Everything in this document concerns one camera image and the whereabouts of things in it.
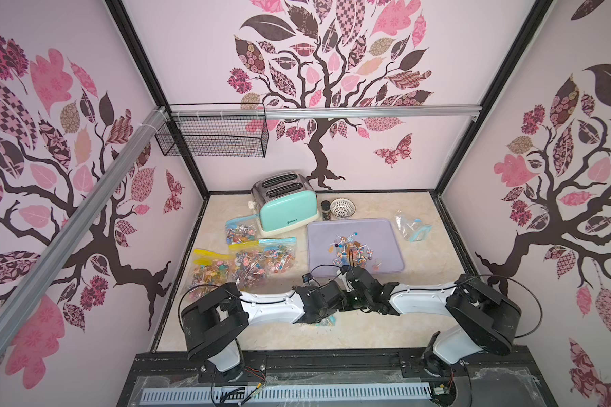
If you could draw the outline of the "lavender plastic tray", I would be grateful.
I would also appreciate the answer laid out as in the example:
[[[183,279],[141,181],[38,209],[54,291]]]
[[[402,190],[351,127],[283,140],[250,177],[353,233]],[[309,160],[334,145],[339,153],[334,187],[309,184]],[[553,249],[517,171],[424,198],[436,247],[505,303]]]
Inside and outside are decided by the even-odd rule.
[[[333,278],[341,266],[360,266],[373,275],[405,271],[389,220],[317,221],[307,226],[308,267],[317,279]]]

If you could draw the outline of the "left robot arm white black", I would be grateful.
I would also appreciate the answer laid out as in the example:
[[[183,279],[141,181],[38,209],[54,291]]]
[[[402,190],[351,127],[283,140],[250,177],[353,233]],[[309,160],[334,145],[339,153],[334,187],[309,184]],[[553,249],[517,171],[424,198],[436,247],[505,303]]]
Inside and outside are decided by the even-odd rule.
[[[210,362],[227,374],[242,368],[237,337],[247,327],[284,323],[317,324],[349,305],[346,292],[331,282],[295,287],[286,293],[254,294],[235,283],[208,284],[203,294],[179,313],[188,359]]]

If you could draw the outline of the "candy bag blue zip front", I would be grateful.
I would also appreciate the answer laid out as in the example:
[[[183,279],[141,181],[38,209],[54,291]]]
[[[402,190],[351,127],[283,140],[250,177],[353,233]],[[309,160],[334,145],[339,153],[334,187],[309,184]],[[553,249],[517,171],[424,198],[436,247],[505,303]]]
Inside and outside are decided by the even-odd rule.
[[[400,210],[395,213],[395,226],[403,239],[411,243],[424,241],[432,231],[432,225],[419,218],[412,218]]]

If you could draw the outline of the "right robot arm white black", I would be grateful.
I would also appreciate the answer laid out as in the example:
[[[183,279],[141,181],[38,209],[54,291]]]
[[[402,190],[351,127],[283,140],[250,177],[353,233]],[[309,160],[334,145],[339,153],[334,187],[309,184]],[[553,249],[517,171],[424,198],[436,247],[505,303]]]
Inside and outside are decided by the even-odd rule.
[[[508,356],[514,347],[522,310],[479,276],[461,274],[452,283],[412,286],[380,283],[359,266],[342,266],[347,285],[347,308],[380,315],[442,315],[455,320],[436,332],[421,356],[421,366],[436,377],[445,376],[462,359],[486,352]]]

